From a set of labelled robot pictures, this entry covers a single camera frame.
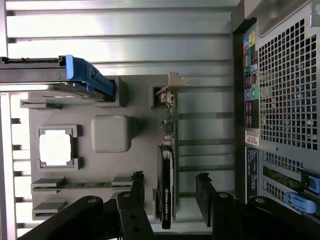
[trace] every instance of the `white square component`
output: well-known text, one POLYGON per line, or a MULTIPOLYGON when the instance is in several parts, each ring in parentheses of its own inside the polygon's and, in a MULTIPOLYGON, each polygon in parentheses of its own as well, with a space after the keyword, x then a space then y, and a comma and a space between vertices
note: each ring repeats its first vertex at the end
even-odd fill
POLYGON ((124 153, 131 147, 132 118, 126 115, 95 116, 91 121, 92 149, 96 153, 124 153))
POLYGON ((71 161, 71 136, 66 130, 45 130, 39 136, 40 160, 46 166, 66 166, 71 161))

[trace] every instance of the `screw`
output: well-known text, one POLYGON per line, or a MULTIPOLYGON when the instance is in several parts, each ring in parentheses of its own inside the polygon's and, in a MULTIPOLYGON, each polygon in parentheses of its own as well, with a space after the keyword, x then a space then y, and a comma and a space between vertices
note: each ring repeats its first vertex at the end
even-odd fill
POLYGON ((92 203, 95 203, 96 200, 95 200, 94 198, 91 198, 91 199, 89 199, 87 202, 88 202, 89 204, 92 204, 92 203))
POLYGON ((128 192, 128 193, 126 193, 126 194, 123 194, 123 197, 124 197, 124 198, 128 198, 128 197, 130 197, 130 196, 131 196, 130 192, 128 192))
POLYGON ((222 193, 219 194, 219 196, 220 196, 221 198, 224 198, 224 199, 225 199, 225 198, 228 197, 228 194, 222 192, 222 193))
POLYGON ((255 201, 259 204, 264 204, 266 201, 263 200, 262 198, 256 198, 255 201))

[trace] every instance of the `ventilation grille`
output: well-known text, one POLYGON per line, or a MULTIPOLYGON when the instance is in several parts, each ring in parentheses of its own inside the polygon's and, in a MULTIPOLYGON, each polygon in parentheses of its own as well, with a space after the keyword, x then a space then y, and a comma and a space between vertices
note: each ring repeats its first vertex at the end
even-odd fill
POLYGON ((318 149, 316 41, 303 19, 259 49, 261 139, 318 149))
POLYGON ((281 189, 277 188, 276 186, 272 185, 271 183, 266 183, 266 189, 269 193, 271 193, 273 196, 275 196, 277 199, 280 199, 281 201, 285 201, 285 192, 281 189))
POLYGON ((266 154, 263 155, 263 160, 296 173, 299 173, 299 169, 303 168, 303 163, 300 161, 291 160, 269 152, 266 152, 266 154))

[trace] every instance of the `barcode label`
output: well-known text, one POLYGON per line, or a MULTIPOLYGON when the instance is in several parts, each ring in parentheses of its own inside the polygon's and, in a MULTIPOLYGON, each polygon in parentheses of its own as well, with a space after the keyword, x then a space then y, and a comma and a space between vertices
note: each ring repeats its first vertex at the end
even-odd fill
POLYGON ((245 143, 259 146, 259 132, 245 131, 245 143))

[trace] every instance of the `hard drive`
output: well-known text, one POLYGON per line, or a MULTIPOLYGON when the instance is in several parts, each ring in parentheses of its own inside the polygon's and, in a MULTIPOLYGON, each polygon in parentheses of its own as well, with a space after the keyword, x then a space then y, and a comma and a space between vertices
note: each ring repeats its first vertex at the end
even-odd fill
POLYGON ((108 100, 108 96, 89 92, 80 83, 70 81, 0 83, 0 93, 12 92, 28 92, 27 101, 31 104, 88 104, 108 100))
POLYGON ((158 146, 157 180, 157 215, 160 218, 162 228, 170 229, 174 204, 174 159, 172 151, 167 146, 158 146))

